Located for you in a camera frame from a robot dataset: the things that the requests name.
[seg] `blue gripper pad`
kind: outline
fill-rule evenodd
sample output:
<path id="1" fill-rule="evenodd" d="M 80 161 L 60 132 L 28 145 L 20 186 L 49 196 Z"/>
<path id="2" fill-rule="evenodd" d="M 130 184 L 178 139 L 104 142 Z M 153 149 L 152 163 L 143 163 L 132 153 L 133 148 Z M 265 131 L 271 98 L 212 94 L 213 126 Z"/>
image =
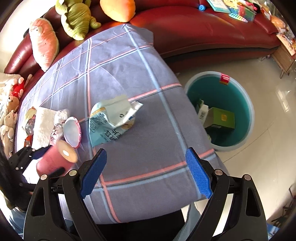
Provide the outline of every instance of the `blue gripper pad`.
<path id="1" fill-rule="evenodd" d="M 105 150 L 102 150 L 83 177 L 80 189 L 80 196 L 82 197 L 82 199 L 85 199 L 86 195 L 91 194 L 106 163 L 107 152 Z"/>
<path id="2" fill-rule="evenodd" d="M 209 199 L 213 194 L 210 179 L 190 148 L 186 150 L 185 160 L 200 193 Z"/>

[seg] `gray checkered cloth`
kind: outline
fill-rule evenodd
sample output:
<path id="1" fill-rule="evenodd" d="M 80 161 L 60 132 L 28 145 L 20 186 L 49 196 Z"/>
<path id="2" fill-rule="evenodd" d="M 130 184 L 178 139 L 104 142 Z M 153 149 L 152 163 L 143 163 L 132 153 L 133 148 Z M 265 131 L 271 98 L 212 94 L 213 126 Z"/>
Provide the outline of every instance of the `gray checkered cloth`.
<path id="1" fill-rule="evenodd" d="M 95 103 L 125 94 L 143 107 L 118 140 L 91 147 L 88 117 Z M 185 162 L 193 147 L 226 171 L 174 73 L 153 48 L 153 34 L 124 24 L 105 30 L 54 64 L 25 97 L 17 131 L 32 106 L 69 109 L 81 126 L 79 163 L 104 148 L 107 165 L 85 199 L 97 224 L 161 216 L 202 199 Z M 16 138 L 16 150 L 24 140 Z M 63 197 L 63 214 L 71 219 Z"/>

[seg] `white floor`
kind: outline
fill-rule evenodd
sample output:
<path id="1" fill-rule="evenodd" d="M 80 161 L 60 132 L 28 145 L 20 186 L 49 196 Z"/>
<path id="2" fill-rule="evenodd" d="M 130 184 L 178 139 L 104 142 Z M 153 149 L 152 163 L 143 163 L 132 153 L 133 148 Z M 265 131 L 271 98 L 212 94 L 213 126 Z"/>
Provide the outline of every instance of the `white floor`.
<path id="1" fill-rule="evenodd" d="M 241 148 L 218 155 L 230 175 L 250 174 L 259 192 L 266 219 L 285 204 L 288 189 L 296 179 L 296 73 L 281 73 L 276 62 L 266 59 L 236 61 L 200 67 L 181 73 L 184 85 L 194 74 L 218 71 L 237 80 L 250 96 L 255 110 L 255 126 L 250 139 Z M 197 202 L 204 210 L 207 201 Z M 230 209 L 231 197 L 216 233 L 223 230 Z"/>

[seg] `red label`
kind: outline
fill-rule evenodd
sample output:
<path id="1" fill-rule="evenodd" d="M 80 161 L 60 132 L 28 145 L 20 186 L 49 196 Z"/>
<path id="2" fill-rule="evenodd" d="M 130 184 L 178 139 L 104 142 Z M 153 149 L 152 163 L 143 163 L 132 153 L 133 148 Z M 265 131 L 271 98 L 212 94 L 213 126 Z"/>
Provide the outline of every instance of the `red label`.
<path id="1" fill-rule="evenodd" d="M 224 85 L 228 85 L 229 83 L 229 76 L 225 74 L 221 74 L 220 83 Z"/>

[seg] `book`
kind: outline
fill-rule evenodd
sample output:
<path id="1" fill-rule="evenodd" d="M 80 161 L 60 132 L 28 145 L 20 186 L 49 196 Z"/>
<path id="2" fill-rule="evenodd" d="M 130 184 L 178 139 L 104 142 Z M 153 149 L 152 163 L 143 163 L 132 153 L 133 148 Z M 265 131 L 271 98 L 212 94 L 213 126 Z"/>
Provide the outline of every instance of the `book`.
<path id="1" fill-rule="evenodd" d="M 225 5 L 225 3 L 223 2 L 223 0 L 207 0 L 207 2 L 211 5 L 212 9 L 215 12 L 230 13 L 230 10 Z"/>

